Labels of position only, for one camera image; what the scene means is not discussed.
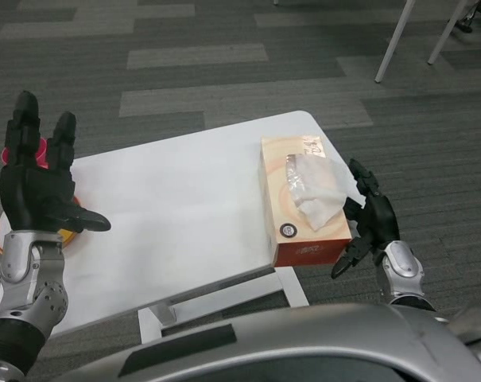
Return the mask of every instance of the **white chair leg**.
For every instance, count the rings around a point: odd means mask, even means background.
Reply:
[[[300,281],[293,267],[278,267],[275,268],[275,273],[282,285],[282,290],[285,292],[286,299],[289,306],[297,308],[300,306],[309,306],[307,297],[302,290]]]
[[[396,47],[398,46],[402,31],[405,29],[406,23],[408,22],[414,5],[415,0],[406,0],[405,9],[402,11],[401,17],[399,18],[398,25],[396,26],[396,30],[394,31],[394,35],[392,36],[392,40],[390,40],[389,48],[386,50],[385,57],[383,57],[382,64],[380,65],[380,69],[378,70],[378,74],[376,75],[376,78],[374,78],[374,80],[378,84],[383,80],[385,71],[389,66],[390,60],[392,59]]]
[[[457,4],[457,7],[454,10],[454,13],[452,14],[452,16],[450,17],[450,20],[448,21],[448,24],[445,27],[445,30],[440,37],[440,40],[438,40],[438,43],[436,44],[433,52],[431,53],[431,57],[428,60],[428,64],[430,65],[434,64],[434,62],[438,58],[438,55],[443,49],[445,42],[448,39],[448,36],[450,36],[450,33],[454,29],[454,25],[456,24],[457,19],[460,18],[461,12],[463,12],[464,7],[467,5],[467,3],[468,3],[468,0],[460,0],[460,2]]]

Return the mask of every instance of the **red object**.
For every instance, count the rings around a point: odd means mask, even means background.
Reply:
[[[48,163],[46,162],[46,150],[48,149],[48,143],[45,138],[41,138],[39,141],[39,150],[35,153],[35,159],[40,167],[48,168]],[[9,149],[6,147],[2,151],[2,162],[4,165],[7,164],[9,160]]]

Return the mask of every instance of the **logo on tissue box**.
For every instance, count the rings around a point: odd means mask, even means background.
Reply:
[[[279,228],[279,232],[281,235],[289,239],[297,235],[297,227],[295,227],[293,224],[286,223]]]
[[[297,255],[304,255],[306,253],[313,253],[321,251],[323,248],[319,245],[313,245],[311,247],[303,247],[297,250]]]

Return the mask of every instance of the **white table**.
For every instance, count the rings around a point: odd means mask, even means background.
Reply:
[[[303,111],[77,159],[76,195],[112,229],[84,232],[64,250],[69,306],[52,335],[139,310],[147,342],[171,325],[278,290],[291,306],[308,305],[291,267],[207,294],[272,267],[258,186],[260,138],[301,134],[321,135],[329,155],[342,160]]]

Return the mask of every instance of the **chair leg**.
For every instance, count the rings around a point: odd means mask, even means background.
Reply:
[[[429,57],[428,64],[432,65],[438,58],[438,55],[440,54],[441,50],[443,49],[445,42],[448,39],[448,36],[450,36],[450,33],[452,32],[452,29],[454,29],[454,25],[456,24],[456,21],[460,18],[461,13],[464,10],[464,7],[468,3],[468,0],[460,0],[460,2],[457,4],[456,10],[454,10],[454,13],[450,17],[450,20],[445,27],[445,30],[443,34],[440,37],[440,40],[438,40],[438,43],[434,47],[433,52],[431,53],[431,56]]]
[[[398,25],[396,26],[396,30],[394,30],[394,35],[392,36],[392,40],[390,40],[389,48],[386,50],[385,57],[383,57],[382,64],[380,65],[380,69],[378,70],[378,74],[376,75],[376,78],[374,78],[374,80],[378,84],[383,80],[385,71],[389,66],[390,60],[392,60],[392,56],[394,54],[394,51],[396,50],[396,47],[398,46],[402,31],[405,29],[406,23],[408,22],[414,5],[415,0],[406,0],[405,9],[402,11]]]

